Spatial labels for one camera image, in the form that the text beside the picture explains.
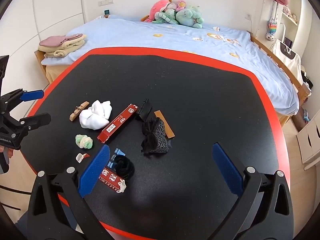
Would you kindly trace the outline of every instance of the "wall outlet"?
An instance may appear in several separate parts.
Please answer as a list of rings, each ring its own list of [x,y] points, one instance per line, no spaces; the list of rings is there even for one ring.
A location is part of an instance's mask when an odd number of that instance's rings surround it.
[[[245,16],[245,19],[247,19],[247,20],[250,21],[250,20],[251,20],[251,14],[248,13],[248,14]]]
[[[113,3],[113,0],[103,0],[98,2],[98,6],[106,5],[106,4],[111,4]]]

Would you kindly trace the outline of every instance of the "light blue bedsheet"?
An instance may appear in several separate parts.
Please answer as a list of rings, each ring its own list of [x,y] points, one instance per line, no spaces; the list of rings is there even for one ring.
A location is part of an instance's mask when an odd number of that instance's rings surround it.
[[[194,29],[182,25],[130,21],[117,16],[96,19],[67,33],[86,34],[84,46],[64,58],[45,58],[42,64],[69,65],[89,50],[103,47],[150,47],[189,51],[253,72],[277,112],[296,114],[299,100],[290,80],[250,41],[249,33],[223,26],[219,26],[220,30],[215,31],[213,27],[215,26],[204,24],[202,29]],[[220,39],[214,36],[215,34],[220,35]]]

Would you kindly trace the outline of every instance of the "wooden floor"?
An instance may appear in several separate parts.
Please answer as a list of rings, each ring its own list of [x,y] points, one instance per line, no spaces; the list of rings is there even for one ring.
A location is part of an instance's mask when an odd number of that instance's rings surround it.
[[[297,133],[292,120],[283,127],[285,142],[287,144],[290,176],[291,176],[291,199],[294,215],[294,235],[307,223],[311,217],[316,196],[316,167],[304,170],[302,164]]]
[[[316,168],[312,167],[307,171],[303,170],[304,165],[301,161],[300,148],[296,136],[298,132],[291,120],[284,126],[283,132],[289,154],[294,233],[296,235],[304,227],[314,209]],[[28,166],[21,152],[15,151],[10,160],[9,172],[0,175],[0,184],[30,192],[35,178],[35,174]],[[16,211],[5,207],[12,221],[17,222],[21,215],[28,209],[29,196],[0,189],[0,202],[21,209],[21,211]],[[117,240],[127,239],[121,236],[113,236]]]

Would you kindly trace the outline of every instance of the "red package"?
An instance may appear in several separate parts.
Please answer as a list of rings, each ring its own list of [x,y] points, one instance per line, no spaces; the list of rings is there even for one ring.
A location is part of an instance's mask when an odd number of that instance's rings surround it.
[[[119,177],[118,175],[114,174],[113,171],[104,168],[101,172],[99,179],[117,193],[124,192],[126,185],[124,179]]]
[[[102,143],[105,143],[105,141],[109,139],[110,135],[113,134],[137,110],[138,107],[136,105],[130,104],[105,129],[102,130],[98,135],[98,139]]]

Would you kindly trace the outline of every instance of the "wooden bed frame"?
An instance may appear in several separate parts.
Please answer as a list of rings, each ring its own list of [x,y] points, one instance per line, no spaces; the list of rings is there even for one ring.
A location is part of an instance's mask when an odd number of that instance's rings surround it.
[[[297,80],[297,78],[292,74],[292,72],[287,68],[287,66],[276,56],[274,55],[265,45],[263,45],[260,41],[258,41],[255,37],[252,36],[252,34],[250,33],[250,37],[251,37],[251,41],[253,43],[255,43],[259,49],[262,49],[275,63],[276,65],[281,68],[289,77],[292,85],[297,89],[298,91],[298,98],[299,98],[299,106],[301,106],[304,101],[307,99],[308,95],[311,93],[310,88],[303,83],[302,85],[299,83],[299,81]],[[47,74],[47,69],[45,65],[41,64],[41,61],[44,59],[44,52],[42,51],[35,51],[36,54],[36,58],[38,60],[38,63],[40,65],[41,70],[44,73],[44,76],[46,77],[46,79],[48,79],[49,83],[52,83],[53,80],[50,80],[52,78],[50,78]],[[67,65],[61,65],[61,66],[55,66],[55,69],[60,68],[61,70],[67,68]],[[278,115],[278,119],[279,122],[281,124],[281,126],[284,126],[284,124],[290,119],[291,116],[287,116],[287,115],[282,115],[277,113]]]

